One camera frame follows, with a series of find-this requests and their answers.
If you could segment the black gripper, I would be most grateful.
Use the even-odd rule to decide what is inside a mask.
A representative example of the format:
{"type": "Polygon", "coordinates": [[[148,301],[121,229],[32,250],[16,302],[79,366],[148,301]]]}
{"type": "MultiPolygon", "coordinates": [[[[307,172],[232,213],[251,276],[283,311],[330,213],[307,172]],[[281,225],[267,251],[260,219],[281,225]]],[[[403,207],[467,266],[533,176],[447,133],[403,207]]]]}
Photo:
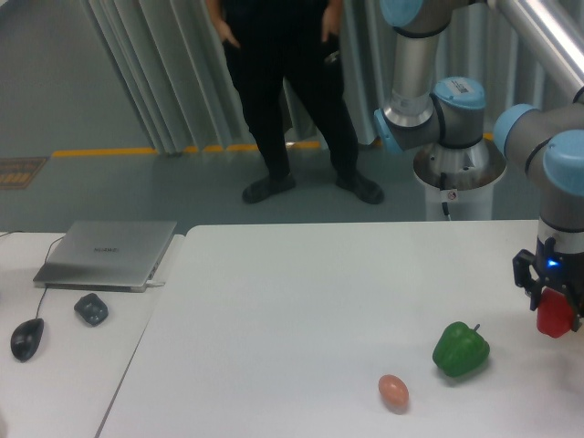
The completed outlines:
{"type": "Polygon", "coordinates": [[[583,318],[583,253],[560,251],[554,237],[537,241],[534,254],[520,250],[512,260],[514,281],[530,298],[530,310],[537,310],[544,287],[565,295],[573,314],[571,330],[578,332],[583,318]]]}

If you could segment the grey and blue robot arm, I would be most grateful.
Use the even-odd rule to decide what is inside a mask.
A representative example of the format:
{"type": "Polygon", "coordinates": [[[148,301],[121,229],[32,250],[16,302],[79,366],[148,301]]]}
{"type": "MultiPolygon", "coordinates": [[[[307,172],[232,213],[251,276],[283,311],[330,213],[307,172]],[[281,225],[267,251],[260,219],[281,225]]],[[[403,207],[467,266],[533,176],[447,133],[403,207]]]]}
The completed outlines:
{"type": "Polygon", "coordinates": [[[537,243],[512,261],[514,281],[553,338],[583,324],[583,35],[556,1],[492,1],[484,78],[446,76],[436,55],[471,1],[383,1],[395,32],[391,92],[373,119],[389,151],[416,150],[433,218],[455,194],[487,218],[507,166],[539,196],[537,243]]]}

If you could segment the person's left hand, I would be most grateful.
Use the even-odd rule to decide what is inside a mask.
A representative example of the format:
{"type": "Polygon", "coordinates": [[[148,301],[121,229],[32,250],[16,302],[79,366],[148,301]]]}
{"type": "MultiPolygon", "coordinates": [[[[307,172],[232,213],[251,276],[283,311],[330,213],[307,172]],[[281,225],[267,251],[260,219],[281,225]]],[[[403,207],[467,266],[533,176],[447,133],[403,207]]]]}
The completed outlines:
{"type": "Polygon", "coordinates": [[[338,37],[343,15],[342,0],[328,0],[321,18],[321,41],[327,42],[330,37],[338,37]]]}

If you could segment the person's right hand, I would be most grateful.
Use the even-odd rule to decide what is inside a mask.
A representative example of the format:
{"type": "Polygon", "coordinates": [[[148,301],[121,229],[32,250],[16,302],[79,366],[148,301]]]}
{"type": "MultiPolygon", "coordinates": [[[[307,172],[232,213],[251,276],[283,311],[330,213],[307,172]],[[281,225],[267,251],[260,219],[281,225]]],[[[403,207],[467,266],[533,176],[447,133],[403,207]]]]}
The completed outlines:
{"type": "Polygon", "coordinates": [[[225,21],[223,2],[221,0],[206,0],[205,4],[211,24],[213,25],[220,42],[228,43],[233,47],[240,48],[241,45],[236,39],[232,28],[225,21]]]}

